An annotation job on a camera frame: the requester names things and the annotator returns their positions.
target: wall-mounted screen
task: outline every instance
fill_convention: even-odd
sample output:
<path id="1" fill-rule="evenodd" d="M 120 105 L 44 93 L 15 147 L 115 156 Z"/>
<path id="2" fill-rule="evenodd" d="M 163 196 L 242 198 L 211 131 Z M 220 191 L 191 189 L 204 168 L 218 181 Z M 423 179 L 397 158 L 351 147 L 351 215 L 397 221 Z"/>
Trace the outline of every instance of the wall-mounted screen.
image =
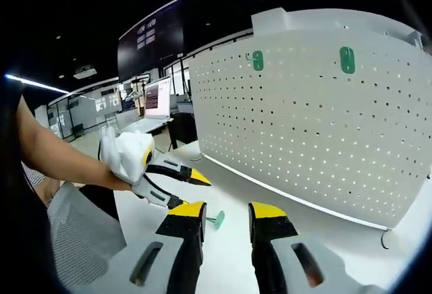
<path id="1" fill-rule="evenodd" d="M 181 2 L 175 0 L 161 7 L 119 39 L 119 82 L 181 57 L 184 52 Z"/>

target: black ceiling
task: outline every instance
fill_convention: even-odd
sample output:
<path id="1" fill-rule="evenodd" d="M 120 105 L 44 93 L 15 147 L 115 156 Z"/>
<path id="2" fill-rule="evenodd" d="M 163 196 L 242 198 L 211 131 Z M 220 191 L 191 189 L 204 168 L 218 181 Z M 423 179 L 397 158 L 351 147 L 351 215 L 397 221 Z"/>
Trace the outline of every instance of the black ceiling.
<path id="1" fill-rule="evenodd" d="M 118 38 L 137 21 L 172 0 L 3 0 L 2 68 L 50 86 L 72 91 L 117 76 Z M 409 0 L 428 28 L 429 0 Z M 184 36 L 191 51 L 251 27 L 254 13 L 336 7 L 379 13 L 424 31 L 401 0 L 183 0 Z M 97 75 L 77 80 L 77 67 L 93 64 Z M 26 92 L 31 107 L 57 93 Z"/>

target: white desk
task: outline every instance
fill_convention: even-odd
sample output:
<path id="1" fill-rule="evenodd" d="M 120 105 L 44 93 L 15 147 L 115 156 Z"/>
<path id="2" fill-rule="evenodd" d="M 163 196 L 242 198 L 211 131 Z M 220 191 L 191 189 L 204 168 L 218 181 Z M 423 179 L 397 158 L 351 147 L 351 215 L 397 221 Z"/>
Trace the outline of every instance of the white desk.
<path id="1" fill-rule="evenodd" d="M 311 235 L 339 254 L 346 263 L 346 272 L 362 284 L 389 288 L 424 238 L 432 219 L 432 183 L 426 183 L 407 215 L 392 233 L 394 242 L 384 250 L 380 238 L 383 231 L 358 225 L 320 212 L 277 195 L 261 186 L 200 157 L 198 142 L 181 147 L 170 154 L 208 177 L 211 187 L 195 186 L 168 177 L 149 174 L 162 188 L 189 201 L 207 202 L 207 216 L 223 210 L 225 220 L 216 231 L 207 222 L 203 244 L 204 262 L 196 293 L 259 293 L 251 264 L 248 203 L 258 201 L 276 205 L 287 213 L 299 234 Z M 126 242 L 132 241 L 143 226 L 156 231 L 167 210 L 147 204 L 129 192 L 115 192 L 115 201 Z"/>
<path id="2" fill-rule="evenodd" d="M 123 129 L 121 129 L 121 132 L 135 132 L 139 131 L 142 134 L 149 134 L 152 131 L 159 129 L 160 127 L 163 127 L 168 124 L 168 122 L 172 121 L 172 119 L 141 119 L 137 122 L 133 122 L 127 126 L 125 126 Z"/>

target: computer monitor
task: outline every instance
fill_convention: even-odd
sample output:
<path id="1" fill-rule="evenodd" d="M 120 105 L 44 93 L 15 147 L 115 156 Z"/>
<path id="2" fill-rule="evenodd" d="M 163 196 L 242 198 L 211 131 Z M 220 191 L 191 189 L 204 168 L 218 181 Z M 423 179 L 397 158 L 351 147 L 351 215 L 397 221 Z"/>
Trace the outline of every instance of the computer monitor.
<path id="1" fill-rule="evenodd" d="M 145 117 L 148 119 L 165 119 L 169 117 L 169 92 L 171 76 L 151 82 L 145 86 Z"/>
<path id="2" fill-rule="evenodd" d="M 152 68 L 165 67 L 184 53 L 182 0 L 148 15 L 119 39 L 119 83 Z"/>

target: green peg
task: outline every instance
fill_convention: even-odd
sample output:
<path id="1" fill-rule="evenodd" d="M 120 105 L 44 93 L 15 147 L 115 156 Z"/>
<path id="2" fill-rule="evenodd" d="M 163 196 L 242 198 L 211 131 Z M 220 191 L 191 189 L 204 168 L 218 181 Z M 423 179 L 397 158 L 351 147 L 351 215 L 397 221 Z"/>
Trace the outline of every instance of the green peg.
<path id="1" fill-rule="evenodd" d="M 345 74 L 353 74 L 356 71 L 354 51 L 350 47 L 342 47 L 339 54 L 342 71 Z"/>
<path id="2" fill-rule="evenodd" d="M 246 54 L 246 60 L 252 62 L 255 71 L 262 71 L 264 69 L 264 56 L 263 52 L 260 50 L 254 51 L 252 58 L 248 58 L 248 55 Z"/>
<path id="3" fill-rule="evenodd" d="M 224 211 L 218 213 L 215 218 L 205 218 L 207 221 L 212 222 L 215 225 L 216 230 L 221 227 L 223 220 L 225 219 Z"/>

